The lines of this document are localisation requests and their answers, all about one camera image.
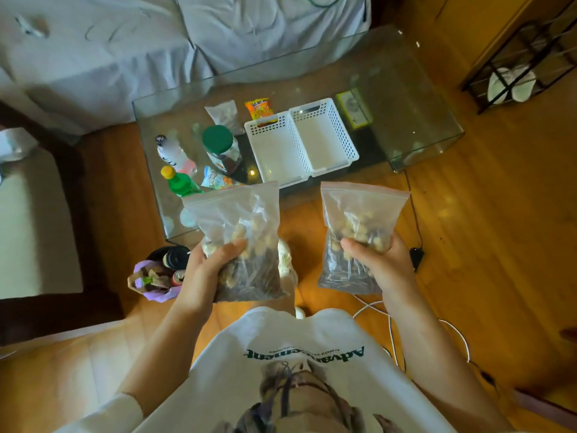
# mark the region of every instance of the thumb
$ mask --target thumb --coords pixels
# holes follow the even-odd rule
[[[209,273],[217,273],[227,262],[241,254],[246,247],[246,243],[247,240],[244,238],[238,238],[227,243],[209,256],[203,265],[206,266],[206,270]]]
[[[365,247],[351,238],[342,239],[340,245],[342,246],[343,251],[371,270],[383,258],[383,256],[375,250]]]

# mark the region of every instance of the green bottle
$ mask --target green bottle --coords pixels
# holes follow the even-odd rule
[[[162,167],[160,174],[169,182],[170,191],[175,195],[184,197],[194,193],[204,193],[198,185],[196,185],[189,175],[184,173],[177,173],[174,167]]]

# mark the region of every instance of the glass tabletop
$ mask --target glass tabletop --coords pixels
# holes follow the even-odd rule
[[[345,100],[339,100],[351,95],[361,104],[366,118],[364,125],[357,129],[353,129],[347,112],[343,111]],[[402,170],[443,153],[463,134],[400,31],[392,26],[323,42],[313,48],[142,97],[134,101],[134,113],[168,241],[190,246],[197,243],[202,234],[180,221],[184,206],[160,174],[166,164],[158,155],[155,137],[176,131],[184,151],[197,164],[198,172],[193,180],[200,185],[204,167],[215,168],[200,139],[200,133],[214,124],[204,107],[233,99],[239,123],[243,125],[251,120],[244,103],[265,97],[275,112],[332,98],[359,153],[359,159],[347,168],[281,189],[281,198],[293,195],[291,199],[295,200],[297,195],[312,193],[321,181],[346,181],[348,174],[364,170],[368,173],[372,167]],[[261,182],[247,135],[236,138],[243,162],[233,178],[248,184]]]

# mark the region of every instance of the beige cushion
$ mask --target beige cushion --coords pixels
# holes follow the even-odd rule
[[[1,166],[0,299],[82,292],[70,211],[54,158],[36,148]]]

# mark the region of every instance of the pair of slippers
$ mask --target pair of slippers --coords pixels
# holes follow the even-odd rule
[[[519,77],[523,72],[527,70],[527,66],[518,66],[511,70],[509,68],[501,67],[497,71],[501,74],[503,80],[505,80],[506,85],[503,84],[501,79],[496,72],[491,74],[489,78],[489,89],[487,90],[487,100],[492,101],[497,97],[501,91],[503,91],[508,85],[513,83],[513,81]],[[523,76],[511,89],[511,95],[515,101],[527,101],[531,97],[531,92],[533,91],[533,86],[535,86],[537,76],[532,70],[529,70],[527,74]],[[507,94],[503,94],[499,97],[494,104],[499,104],[505,101]]]

